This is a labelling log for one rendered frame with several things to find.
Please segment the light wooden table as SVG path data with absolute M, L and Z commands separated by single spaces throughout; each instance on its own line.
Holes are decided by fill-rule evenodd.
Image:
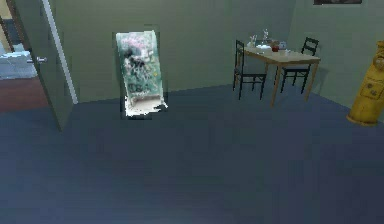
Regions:
M 261 60 L 265 64 L 265 72 L 268 72 L 268 68 L 270 65 L 275 65 L 278 68 L 277 70 L 278 75 L 276 77 L 276 81 L 272 91 L 272 98 L 270 102 L 271 106 L 274 106 L 274 103 L 275 103 L 282 68 L 291 66 L 291 65 L 310 65 L 311 71 L 312 71 L 311 79 L 308 84 L 306 93 L 304 94 L 304 100 L 305 101 L 308 100 L 309 94 L 311 93 L 312 85 L 316 77 L 318 65 L 321 61 L 319 57 L 310 56 L 310 55 L 306 55 L 306 54 L 302 54 L 300 52 L 294 52 L 294 51 L 287 52 L 285 50 L 279 50 L 278 52 L 273 52 L 271 49 L 262 49 L 257 47 L 245 47 L 244 53 L 250 57 Z

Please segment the grey-green room door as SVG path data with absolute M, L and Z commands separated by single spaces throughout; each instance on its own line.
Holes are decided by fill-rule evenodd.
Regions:
M 78 103 L 49 0 L 6 0 L 18 35 L 38 73 L 56 125 L 63 131 Z M 36 57 L 47 58 L 39 64 Z

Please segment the grey bed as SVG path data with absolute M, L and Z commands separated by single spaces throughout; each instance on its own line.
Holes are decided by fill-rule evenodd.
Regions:
M 29 51 L 0 55 L 0 80 L 34 78 L 36 76 L 37 71 Z

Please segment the dark framed wall picture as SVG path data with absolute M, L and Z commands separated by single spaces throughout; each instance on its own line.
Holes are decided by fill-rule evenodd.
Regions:
M 325 4 L 361 4 L 362 0 L 313 0 L 314 5 Z

